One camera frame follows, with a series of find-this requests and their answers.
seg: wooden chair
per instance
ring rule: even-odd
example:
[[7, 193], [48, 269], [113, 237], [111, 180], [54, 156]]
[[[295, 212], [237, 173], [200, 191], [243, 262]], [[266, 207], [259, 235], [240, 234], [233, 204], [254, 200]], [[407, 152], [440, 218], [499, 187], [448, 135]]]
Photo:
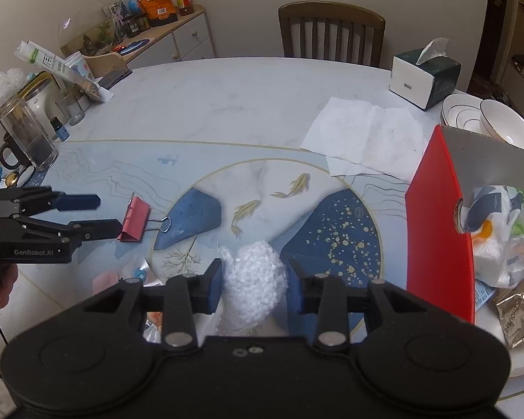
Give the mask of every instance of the wooden chair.
[[104, 77], [111, 71], [123, 71], [128, 69], [126, 61], [120, 53], [110, 52], [96, 57], [85, 56], [85, 61], [94, 77]]
[[[306, 22], [311, 22], [312, 25], [312, 40], [311, 50], [312, 56], [310, 58], [342, 61], [345, 58], [347, 63], [356, 63], [362, 65], [369, 55], [365, 55], [365, 50], [369, 50], [370, 44], [367, 38], [367, 32], [372, 29], [373, 40], [370, 45], [370, 61], [369, 65], [379, 67], [380, 53], [382, 52], [382, 40], [384, 36], [384, 27], [386, 21], [369, 9], [360, 8], [359, 6], [335, 3], [330, 1], [299, 1], [283, 5], [278, 9], [279, 25], [282, 30], [283, 53], [285, 57], [293, 58], [293, 38], [292, 38], [292, 22], [291, 19], [300, 19], [300, 57], [307, 58], [307, 42], [306, 42]], [[324, 19], [324, 43], [323, 55], [319, 58], [319, 22]], [[347, 35], [347, 42], [343, 42], [345, 37], [342, 31], [349, 30]], [[335, 49], [330, 55], [330, 39], [335, 35]], [[356, 58], [353, 58], [353, 50], [355, 38], [359, 39], [358, 51]], [[347, 45], [345, 55], [342, 47]]]

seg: red box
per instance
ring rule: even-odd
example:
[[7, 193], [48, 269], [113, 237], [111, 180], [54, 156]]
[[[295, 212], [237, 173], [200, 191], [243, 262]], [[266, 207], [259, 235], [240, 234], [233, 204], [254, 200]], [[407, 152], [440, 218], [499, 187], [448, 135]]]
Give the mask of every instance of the red box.
[[438, 125], [406, 193], [407, 290], [474, 323], [474, 265], [459, 211], [485, 185], [524, 189], [524, 150]]

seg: mug handle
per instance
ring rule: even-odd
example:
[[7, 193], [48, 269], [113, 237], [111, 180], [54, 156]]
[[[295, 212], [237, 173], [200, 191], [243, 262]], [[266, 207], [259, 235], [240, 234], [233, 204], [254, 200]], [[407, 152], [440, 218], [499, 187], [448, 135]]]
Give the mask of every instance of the mug handle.
[[21, 165], [21, 162], [20, 161], [17, 161], [17, 163], [15, 165], [9, 165], [9, 163], [6, 162], [6, 159], [4, 159], [4, 150], [6, 148], [10, 148], [10, 145], [8, 143], [5, 143], [3, 144], [1, 147], [0, 147], [0, 162], [2, 163], [2, 165], [4, 167], [6, 167], [7, 169], [9, 170], [15, 170], [17, 169], [20, 165]]

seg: small blue bottle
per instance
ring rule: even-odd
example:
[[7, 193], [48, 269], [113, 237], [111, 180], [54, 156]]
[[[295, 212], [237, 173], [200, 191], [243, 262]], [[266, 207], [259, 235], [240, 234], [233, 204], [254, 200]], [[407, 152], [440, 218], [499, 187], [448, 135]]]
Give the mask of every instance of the small blue bottle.
[[51, 124], [52, 128], [56, 132], [56, 135], [58, 135], [58, 138], [60, 138], [61, 141], [65, 141], [70, 136], [70, 134], [68, 134], [68, 131], [62, 125], [58, 118], [54, 117], [51, 120]]

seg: pink binder clip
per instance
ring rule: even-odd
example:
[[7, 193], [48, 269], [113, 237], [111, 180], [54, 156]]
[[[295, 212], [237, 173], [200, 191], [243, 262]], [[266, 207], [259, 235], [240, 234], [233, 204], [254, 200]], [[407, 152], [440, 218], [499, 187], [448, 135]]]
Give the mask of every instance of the pink binder clip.
[[[151, 207], [143, 201], [140, 197], [135, 196], [134, 192], [130, 196], [130, 202], [128, 208], [126, 208], [126, 214], [122, 221], [122, 233], [118, 236], [119, 241], [126, 242], [140, 242], [145, 231], [160, 231], [166, 233], [171, 228], [171, 218], [169, 216], [164, 217], [161, 220], [148, 219]], [[167, 228], [162, 229], [163, 222], [169, 221]], [[147, 222], [160, 222], [159, 228], [145, 228]]]

